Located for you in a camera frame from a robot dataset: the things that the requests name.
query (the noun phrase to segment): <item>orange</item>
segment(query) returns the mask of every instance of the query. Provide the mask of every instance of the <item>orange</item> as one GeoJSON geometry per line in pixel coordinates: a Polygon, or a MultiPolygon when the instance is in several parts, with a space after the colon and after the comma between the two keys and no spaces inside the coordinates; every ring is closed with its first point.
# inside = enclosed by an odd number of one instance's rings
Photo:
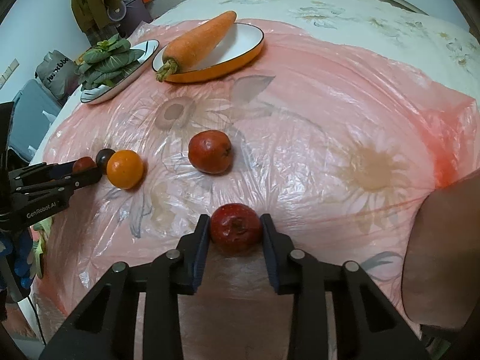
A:
{"type": "Polygon", "coordinates": [[[129,190],[143,177],[143,161],[135,151],[118,150],[106,165],[106,176],[117,188],[129,190]]]}

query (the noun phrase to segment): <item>pink plastic sheet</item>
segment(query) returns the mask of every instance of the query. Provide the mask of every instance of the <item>pink plastic sheet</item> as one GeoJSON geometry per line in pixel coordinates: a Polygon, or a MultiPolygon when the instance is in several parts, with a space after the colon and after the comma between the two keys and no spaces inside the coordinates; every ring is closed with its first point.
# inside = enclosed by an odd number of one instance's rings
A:
{"type": "MultiPolygon", "coordinates": [[[[242,21],[265,32],[250,66],[196,85],[156,82],[149,69],[112,101],[81,105],[52,136],[49,163],[132,149],[148,173],[135,191],[104,178],[55,217],[37,284],[45,302],[69,313],[112,263],[150,262],[200,214],[240,202],[269,212],[321,261],[360,262],[403,312],[402,263],[419,205],[479,165],[474,99],[368,50],[242,21]],[[233,143],[226,175],[189,164],[188,142],[206,129],[233,143]]],[[[164,45],[197,24],[145,25],[136,40],[164,45]]],[[[181,297],[180,310],[186,359],[285,357],[291,298],[273,293],[260,249],[224,258],[212,247],[198,294],[181,297]]]]}

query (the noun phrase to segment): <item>red apple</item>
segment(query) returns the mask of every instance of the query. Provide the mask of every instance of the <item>red apple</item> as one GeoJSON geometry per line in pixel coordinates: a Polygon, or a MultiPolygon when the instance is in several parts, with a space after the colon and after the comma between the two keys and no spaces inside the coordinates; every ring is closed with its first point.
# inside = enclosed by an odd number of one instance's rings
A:
{"type": "Polygon", "coordinates": [[[245,204],[225,204],[212,215],[210,237],[224,254],[247,252],[262,239],[262,224],[254,210],[245,204]]]}
{"type": "Polygon", "coordinates": [[[229,137],[218,130],[199,132],[188,144],[188,159],[201,172],[212,175],[225,172],[233,162],[229,137]]]}

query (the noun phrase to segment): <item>leafy green vegetable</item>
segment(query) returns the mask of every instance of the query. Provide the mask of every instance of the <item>leafy green vegetable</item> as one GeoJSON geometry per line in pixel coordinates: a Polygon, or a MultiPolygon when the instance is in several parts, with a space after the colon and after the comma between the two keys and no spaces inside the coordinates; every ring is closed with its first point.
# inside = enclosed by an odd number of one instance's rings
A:
{"type": "Polygon", "coordinates": [[[101,42],[97,42],[98,48],[104,51],[108,51],[109,47],[113,45],[115,42],[117,42],[119,36],[120,36],[119,34],[115,34],[108,40],[102,40],[101,42]]]}
{"type": "Polygon", "coordinates": [[[105,80],[114,79],[115,77],[119,76],[120,74],[122,74],[122,72],[120,70],[113,71],[111,73],[101,73],[100,76],[96,80],[93,81],[93,83],[94,84],[100,84],[105,80]]]}
{"type": "Polygon", "coordinates": [[[130,50],[131,44],[126,39],[120,39],[118,42],[115,42],[109,47],[107,51],[115,53],[123,53],[124,51],[130,50]]]}
{"type": "Polygon", "coordinates": [[[85,81],[89,84],[93,84],[95,80],[100,77],[103,73],[101,71],[92,69],[88,74],[85,74],[85,81]]]}
{"type": "Polygon", "coordinates": [[[130,47],[127,39],[116,34],[88,50],[75,71],[80,76],[82,90],[98,88],[100,85],[113,87],[138,69],[140,63],[137,60],[144,51],[130,47]]]}
{"type": "Polygon", "coordinates": [[[111,79],[106,79],[105,81],[102,82],[103,85],[110,86],[113,88],[115,86],[115,83],[111,79]]]}
{"type": "Polygon", "coordinates": [[[133,61],[131,64],[128,64],[127,66],[122,67],[121,72],[123,74],[123,78],[129,76],[132,74],[134,71],[136,71],[140,67],[141,63],[138,61],[133,61]]]}
{"type": "Polygon", "coordinates": [[[111,55],[109,58],[104,59],[95,66],[95,69],[103,73],[110,73],[116,71],[124,66],[136,61],[143,55],[142,50],[129,50],[121,52],[119,54],[111,55]]]}
{"type": "Polygon", "coordinates": [[[100,86],[100,84],[89,84],[85,81],[82,85],[82,90],[83,91],[85,91],[85,90],[89,91],[90,89],[98,88],[99,86],[100,86]]]}
{"type": "Polygon", "coordinates": [[[87,64],[87,62],[83,61],[82,64],[77,68],[77,74],[85,74],[85,72],[91,67],[91,64],[87,64]]]}
{"type": "Polygon", "coordinates": [[[102,51],[99,49],[90,49],[85,54],[83,54],[83,60],[87,62],[87,64],[94,64],[96,62],[100,62],[105,58],[108,58],[110,53],[108,51],[102,51]]]}

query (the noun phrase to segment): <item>screw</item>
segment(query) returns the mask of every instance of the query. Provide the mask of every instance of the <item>screw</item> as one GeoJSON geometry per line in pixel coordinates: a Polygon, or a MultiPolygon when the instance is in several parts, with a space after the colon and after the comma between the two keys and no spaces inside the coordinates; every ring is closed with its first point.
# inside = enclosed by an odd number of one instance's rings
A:
{"type": "Polygon", "coordinates": [[[168,252],[166,252],[166,258],[170,259],[170,260],[174,260],[174,259],[177,259],[178,257],[180,257],[180,250],[178,249],[170,249],[168,252]]]}
{"type": "Polygon", "coordinates": [[[126,267],[127,267],[127,264],[125,264],[123,261],[119,261],[112,265],[112,271],[118,273],[123,271],[126,267]]]}
{"type": "Polygon", "coordinates": [[[356,272],[359,270],[359,265],[355,261],[347,261],[345,263],[345,268],[347,271],[356,272]]]}
{"type": "Polygon", "coordinates": [[[301,260],[305,257],[305,252],[301,249],[294,249],[290,252],[290,256],[292,259],[301,260]]]}

